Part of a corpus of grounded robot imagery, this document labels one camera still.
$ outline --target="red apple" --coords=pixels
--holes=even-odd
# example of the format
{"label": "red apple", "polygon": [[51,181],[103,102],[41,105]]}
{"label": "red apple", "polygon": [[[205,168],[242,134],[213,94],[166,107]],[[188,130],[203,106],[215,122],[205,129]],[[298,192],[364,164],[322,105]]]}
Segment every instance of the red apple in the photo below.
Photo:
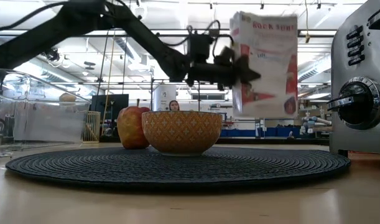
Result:
{"label": "red apple", "polygon": [[141,114],[150,109],[139,107],[139,103],[140,99],[137,100],[137,106],[128,106],[118,115],[118,134],[125,149],[145,149],[150,145],[144,136],[141,124]]}

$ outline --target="round placemat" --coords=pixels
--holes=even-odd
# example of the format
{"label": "round placemat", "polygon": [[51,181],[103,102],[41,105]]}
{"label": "round placemat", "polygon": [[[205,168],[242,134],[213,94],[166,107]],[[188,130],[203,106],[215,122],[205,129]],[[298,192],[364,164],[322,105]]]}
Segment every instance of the round placemat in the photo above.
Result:
{"label": "round placemat", "polygon": [[163,156],[153,148],[80,149],[14,159],[19,175],[64,184],[120,189],[207,189],[301,182],[347,170],[350,160],[317,150],[213,147],[198,157]]}

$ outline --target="orange object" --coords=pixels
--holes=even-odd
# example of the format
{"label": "orange object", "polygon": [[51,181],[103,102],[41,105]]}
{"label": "orange object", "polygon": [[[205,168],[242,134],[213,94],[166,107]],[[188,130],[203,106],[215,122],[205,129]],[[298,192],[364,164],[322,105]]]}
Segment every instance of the orange object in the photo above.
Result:
{"label": "orange object", "polygon": [[199,111],[155,111],[142,115],[151,146],[170,156],[197,156],[217,142],[221,115]]}

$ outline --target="woman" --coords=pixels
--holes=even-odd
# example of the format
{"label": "woman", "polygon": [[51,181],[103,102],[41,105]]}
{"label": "woman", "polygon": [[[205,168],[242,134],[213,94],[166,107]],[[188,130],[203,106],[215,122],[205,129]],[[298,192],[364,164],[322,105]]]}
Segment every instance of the woman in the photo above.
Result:
{"label": "woman", "polygon": [[176,100],[172,100],[169,103],[169,110],[171,110],[171,111],[179,111],[180,110],[180,107],[179,107],[178,102]]}

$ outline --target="white container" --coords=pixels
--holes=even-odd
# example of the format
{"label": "white container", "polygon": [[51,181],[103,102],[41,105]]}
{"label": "white container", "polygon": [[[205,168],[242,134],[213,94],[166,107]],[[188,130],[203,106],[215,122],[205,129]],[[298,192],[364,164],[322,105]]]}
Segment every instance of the white container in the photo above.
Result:
{"label": "white container", "polygon": [[297,116],[297,17],[237,12],[230,20],[237,57],[261,78],[233,87],[234,113],[255,118]]}
{"label": "white container", "polygon": [[168,111],[170,101],[176,100],[176,85],[160,84],[152,94],[152,110]]}

